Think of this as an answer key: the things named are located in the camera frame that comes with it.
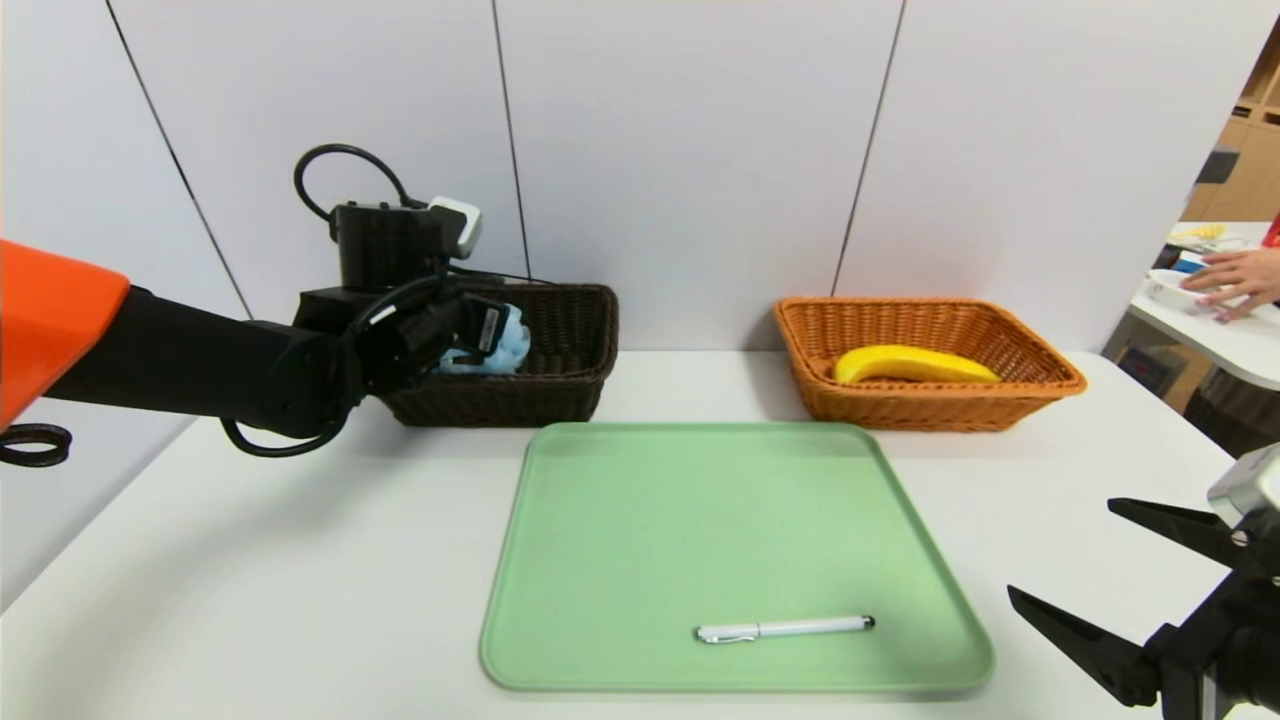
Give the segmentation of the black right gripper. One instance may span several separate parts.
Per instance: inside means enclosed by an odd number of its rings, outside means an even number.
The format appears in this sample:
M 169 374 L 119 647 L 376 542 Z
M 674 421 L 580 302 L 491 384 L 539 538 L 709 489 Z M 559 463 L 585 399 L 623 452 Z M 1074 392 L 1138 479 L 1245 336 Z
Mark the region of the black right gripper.
M 1277 527 L 1229 528 L 1216 514 L 1137 498 L 1108 511 L 1229 568 L 1179 626 L 1146 648 L 1007 587 L 1015 612 L 1126 707 L 1160 702 L 1166 719 L 1224 719 L 1239 705 L 1277 711 Z

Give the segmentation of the bare person hand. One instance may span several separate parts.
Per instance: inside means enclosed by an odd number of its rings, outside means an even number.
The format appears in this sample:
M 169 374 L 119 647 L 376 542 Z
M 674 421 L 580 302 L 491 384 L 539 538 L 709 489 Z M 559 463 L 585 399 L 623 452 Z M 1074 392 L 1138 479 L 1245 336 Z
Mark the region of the bare person hand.
M 1199 304 L 1212 307 L 1215 320 L 1228 324 L 1279 301 L 1279 249 L 1261 247 L 1203 256 L 1204 266 L 1181 282 L 1188 292 L 1202 293 Z

